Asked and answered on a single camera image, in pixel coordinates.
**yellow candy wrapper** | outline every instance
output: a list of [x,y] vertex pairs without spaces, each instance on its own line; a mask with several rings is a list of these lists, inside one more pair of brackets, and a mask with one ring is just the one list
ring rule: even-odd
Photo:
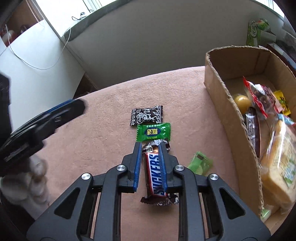
[[282,91],[278,90],[276,92],[274,92],[274,96],[278,99],[278,101],[280,102],[281,106],[283,107],[283,111],[282,113],[286,116],[291,114],[291,110],[289,109],[289,106],[287,104],[287,101],[284,97],[284,94]]

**cardboard box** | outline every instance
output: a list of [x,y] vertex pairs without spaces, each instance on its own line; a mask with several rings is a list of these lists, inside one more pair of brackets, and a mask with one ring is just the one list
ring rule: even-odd
[[[242,77],[254,84],[282,90],[296,120],[296,79],[290,69],[271,51],[263,47],[229,46],[206,53],[205,86],[215,105],[229,139],[238,174],[240,197],[260,216],[263,207],[262,182],[259,163],[246,135],[243,117],[232,95],[245,94]],[[269,139],[268,126],[260,126],[262,151]],[[271,230],[279,227],[285,215],[278,211],[267,221]]]
[[248,25],[248,34],[246,45],[258,47],[259,45],[266,47],[268,43],[275,43],[276,35],[260,30],[254,21],[250,21]]

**triangular cutout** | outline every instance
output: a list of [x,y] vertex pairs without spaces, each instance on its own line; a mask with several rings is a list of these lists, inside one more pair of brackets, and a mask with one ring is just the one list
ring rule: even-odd
[[229,219],[235,219],[245,214],[245,211],[238,205],[238,203],[229,195],[229,193],[220,188],[220,194]]
[[75,188],[69,196],[55,209],[54,214],[65,219],[70,219],[80,193],[80,188]]

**bread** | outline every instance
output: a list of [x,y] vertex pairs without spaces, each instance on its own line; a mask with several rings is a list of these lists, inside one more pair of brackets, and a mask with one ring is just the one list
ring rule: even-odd
[[261,160],[263,186],[284,209],[296,201],[296,135],[283,121],[274,126],[268,151]]

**pink fabric surface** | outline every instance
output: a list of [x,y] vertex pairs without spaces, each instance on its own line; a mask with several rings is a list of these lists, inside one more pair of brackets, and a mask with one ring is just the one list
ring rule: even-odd
[[[172,126],[170,154],[188,166],[197,151],[203,152],[214,161],[210,173],[238,193],[230,146],[203,84],[204,70],[202,66],[155,74],[84,96],[86,113],[59,128],[38,153],[49,164],[53,199],[81,174],[101,174],[120,164],[136,141],[136,128],[129,126],[131,110],[156,105],[163,105],[163,120]],[[145,195],[142,166],[137,193],[122,195],[121,240],[177,240],[178,205],[140,203]]]

